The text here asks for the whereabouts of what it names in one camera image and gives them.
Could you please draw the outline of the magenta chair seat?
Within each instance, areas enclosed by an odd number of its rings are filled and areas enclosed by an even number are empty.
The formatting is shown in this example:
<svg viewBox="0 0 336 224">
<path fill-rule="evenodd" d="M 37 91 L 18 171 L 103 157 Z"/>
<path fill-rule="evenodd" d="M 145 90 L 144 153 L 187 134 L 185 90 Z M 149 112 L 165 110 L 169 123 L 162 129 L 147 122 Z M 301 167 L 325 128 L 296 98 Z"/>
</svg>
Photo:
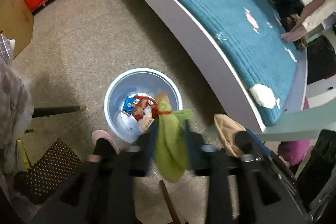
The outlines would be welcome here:
<svg viewBox="0 0 336 224">
<path fill-rule="evenodd" d="M 305 159 L 309 150 L 310 140 L 282 141 L 277 153 L 289 164 L 295 166 Z"/>
</svg>

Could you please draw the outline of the brown cardboard box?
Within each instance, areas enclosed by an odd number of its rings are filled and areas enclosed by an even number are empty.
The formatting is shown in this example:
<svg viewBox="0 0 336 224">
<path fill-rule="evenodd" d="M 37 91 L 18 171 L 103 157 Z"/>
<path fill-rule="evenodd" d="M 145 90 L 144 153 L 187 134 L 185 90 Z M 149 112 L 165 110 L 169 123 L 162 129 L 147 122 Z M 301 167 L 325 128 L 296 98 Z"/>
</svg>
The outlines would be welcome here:
<svg viewBox="0 0 336 224">
<path fill-rule="evenodd" d="M 33 38 L 34 17 L 24 0 L 1 0 L 1 34 L 15 40 L 14 58 Z"/>
</svg>

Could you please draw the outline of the blue plastic trash bucket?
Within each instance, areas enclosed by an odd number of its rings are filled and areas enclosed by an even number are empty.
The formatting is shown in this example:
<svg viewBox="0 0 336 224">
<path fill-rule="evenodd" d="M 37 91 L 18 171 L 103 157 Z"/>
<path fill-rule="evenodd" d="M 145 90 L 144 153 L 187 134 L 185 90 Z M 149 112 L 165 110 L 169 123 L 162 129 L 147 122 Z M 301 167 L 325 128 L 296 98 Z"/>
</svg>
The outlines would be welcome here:
<svg viewBox="0 0 336 224">
<path fill-rule="evenodd" d="M 104 115 L 110 129 L 123 141 L 133 143 L 154 121 L 155 96 L 166 92 L 172 110 L 182 110 L 177 86 L 163 73 L 149 68 L 131 69 L 108 88 Z"/>
</svg>

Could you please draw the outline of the blue snack wrapper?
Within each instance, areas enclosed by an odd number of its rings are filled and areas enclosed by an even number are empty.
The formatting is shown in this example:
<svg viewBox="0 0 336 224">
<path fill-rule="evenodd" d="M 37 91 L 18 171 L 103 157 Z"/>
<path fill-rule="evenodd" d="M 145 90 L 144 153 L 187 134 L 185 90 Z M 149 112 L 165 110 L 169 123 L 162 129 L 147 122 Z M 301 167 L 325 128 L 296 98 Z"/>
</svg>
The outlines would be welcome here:
<svg viewBox="0 0 336 224">
<path fill-rule="evenodd" d="M 131 115 L 136 104 L 137 100 L 135 96 L 127 96 L 123 102 L 121 111 L 126 115 Z"/>
</svg>

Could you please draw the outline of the orange white snack bag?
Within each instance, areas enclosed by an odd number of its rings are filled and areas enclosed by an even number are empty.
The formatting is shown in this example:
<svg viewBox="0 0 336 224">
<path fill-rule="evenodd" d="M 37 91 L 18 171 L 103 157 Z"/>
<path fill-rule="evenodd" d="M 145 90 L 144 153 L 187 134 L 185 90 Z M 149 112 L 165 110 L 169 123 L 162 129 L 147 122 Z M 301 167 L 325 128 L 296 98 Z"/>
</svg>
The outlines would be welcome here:
<svg viewBox="0 0 336 224">
<path fill-rule="evenodd" d="M 137 121 L 136 126 L 140 132 L 148 130 L 153 123 L 153 108 L 156 106 L 154 98 L 135 95 L 137 104 L 134 106 L 132 116 Z"/>
</svg>

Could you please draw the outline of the teal quilted mattress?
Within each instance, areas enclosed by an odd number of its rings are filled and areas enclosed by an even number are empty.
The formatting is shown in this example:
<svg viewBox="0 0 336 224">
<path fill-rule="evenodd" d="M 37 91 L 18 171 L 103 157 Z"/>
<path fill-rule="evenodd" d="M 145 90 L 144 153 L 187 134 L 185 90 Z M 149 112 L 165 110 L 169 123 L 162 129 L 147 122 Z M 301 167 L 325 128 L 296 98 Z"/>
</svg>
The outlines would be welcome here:
<svg viewBox="0 0 336 224">
<path fill-rule="evenodd" d="M 218 43 L 250 91 L 265 125 L 284 110 L 299 58 L 268 0 L 177 0 Z"/>
</svg>

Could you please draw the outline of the grey checked tablecloth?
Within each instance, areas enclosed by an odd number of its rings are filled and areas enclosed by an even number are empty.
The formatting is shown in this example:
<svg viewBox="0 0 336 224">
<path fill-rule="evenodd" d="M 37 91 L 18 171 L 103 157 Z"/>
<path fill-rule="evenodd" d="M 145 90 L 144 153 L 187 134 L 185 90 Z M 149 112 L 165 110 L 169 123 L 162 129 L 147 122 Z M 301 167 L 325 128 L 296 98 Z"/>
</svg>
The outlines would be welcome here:
<svg viewBox="0 0 336 224">
<path fill-rule="evenodd" d="M 28 128 L 34 112 L 31 81 L 13 68 L 15 40 L 1 35 L 1 157 L 6 174 L 17 171 L 17 140 Z"/>
</svg>

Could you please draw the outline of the pink slipper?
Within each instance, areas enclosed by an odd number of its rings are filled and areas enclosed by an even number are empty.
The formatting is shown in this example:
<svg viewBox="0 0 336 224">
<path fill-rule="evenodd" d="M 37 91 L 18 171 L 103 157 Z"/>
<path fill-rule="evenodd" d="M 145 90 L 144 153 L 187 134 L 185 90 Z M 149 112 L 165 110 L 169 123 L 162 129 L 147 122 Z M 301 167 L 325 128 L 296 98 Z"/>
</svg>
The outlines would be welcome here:
<svg viewBox="0 0 336 224">
<path fill-rule="evenodd" d="M 104 139 L 111 145 L 111 147 L 113 147 L 113 149 L 114 149 L 114 151 L 117 155 L 120 153 L 120 150 L 117 146 L 117 143 L 116 143 L 115 139 L 109 133 L 107 133 L 106 131 L 96 130 L 96 131 L 92 132 L 91 138 L 92 138 L 92 142 L 93 142 L 95 147 L 97 147 L 97 142 L 99 140 Z"/>
</svg>

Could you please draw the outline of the green cloth bag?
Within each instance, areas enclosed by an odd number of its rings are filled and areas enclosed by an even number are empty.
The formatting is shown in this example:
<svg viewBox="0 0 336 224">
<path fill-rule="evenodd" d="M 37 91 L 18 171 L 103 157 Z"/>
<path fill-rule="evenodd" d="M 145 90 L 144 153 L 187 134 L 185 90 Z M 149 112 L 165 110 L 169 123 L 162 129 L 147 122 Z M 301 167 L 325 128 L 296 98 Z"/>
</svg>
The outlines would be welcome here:
<svg viewBox="0 0 336 224">
<path fill-rule="evenodd" d="M 189 169 L 189 156 L 184 132 L 193 119 L 191 110 L 172 110 L 167 99 L 158 101 L 158 132 L 154 161 L 161 176 L 171 183 L 179 182 Z"/>
</svg>

